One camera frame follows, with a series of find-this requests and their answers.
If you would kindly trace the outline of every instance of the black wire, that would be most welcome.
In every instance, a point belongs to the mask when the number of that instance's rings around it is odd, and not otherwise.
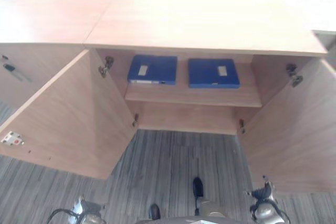
[[[58,208],[56,210],[54,210],[51,215],[49,216],[48,220],[47,220],[47,224],[50,223],[51,219],[58,214],[59,212],[65,212],[68,215],[74,216],[76,218],[76,220],[78,220],[79,215],[71,210],[68,209],[62,209],[62,208]]]
[[[282,213],[283,215],[286,216],[286,218],[287,218],[287,220],[288,220],[288,224],[290,224],[290,219],[289,219],[288,215],[287,215],[284,211],[282,211],[282,210],[280,210],[280,211],[281,211],[281,213]]]

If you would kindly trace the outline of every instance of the gray striped carpet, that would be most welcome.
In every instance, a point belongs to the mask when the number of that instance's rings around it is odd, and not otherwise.
[[[0,121],[14,110],[0,103]],[[253,223],[249,172],[232,136],[139,130],[108,180],[25,163],[0,156],[0,223],[45,223],[58,207],[70,208],[80,195],[106,205],[108,223],[133,224],[156,202],[163,216],[194,213],[191,182],[199,176],[205,196],[229,217]],[[292,223],[336,223],[336,194],[280,195]],[[53,223],[64,224],[58,216]]]

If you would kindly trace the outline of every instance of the label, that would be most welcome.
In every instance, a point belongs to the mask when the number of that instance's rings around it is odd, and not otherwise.
[[[148,66],[146,66],[146,65],[142,65],[142,66],[140,67],[138,76],[145,76],[145,75],[147,74],[147,70],[148,70]]]
[[[227,76],[226,66],[218,66],[219,76]]]

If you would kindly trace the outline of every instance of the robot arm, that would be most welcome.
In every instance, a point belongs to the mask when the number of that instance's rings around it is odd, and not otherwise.
[[[265,185],[263,188],[247,192],[257,200],[250,207],[252,220],[257,224],[290,224],[288,215],[279,209],[278,202],[274,198],[274,186],[266,176],[263,176]]]

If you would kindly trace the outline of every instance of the metal hinge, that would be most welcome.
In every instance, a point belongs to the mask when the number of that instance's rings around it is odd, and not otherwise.
[[[138,120],[139,120],[139,114],[135,114],[134,121],[132,123],[133,127],[136,127],[138,125]]]
[[[244,134],[245,133],[245,122],[243,119],[239,119],[239,126],[240,126],[240,130],[241,130],[241,133]]]
[[[110,70],[114,62],[114,59],[111,56],[105,57],[105,66],[99,67],[98,70],[103,78],[106,77],[107,72]]]
[[[303,81],[303,76],[298,76],[296,69],[298,67],[295,64],[289,63],[286,65],[286,72],[288,76],[292,79],[292,87],[295,88]]]

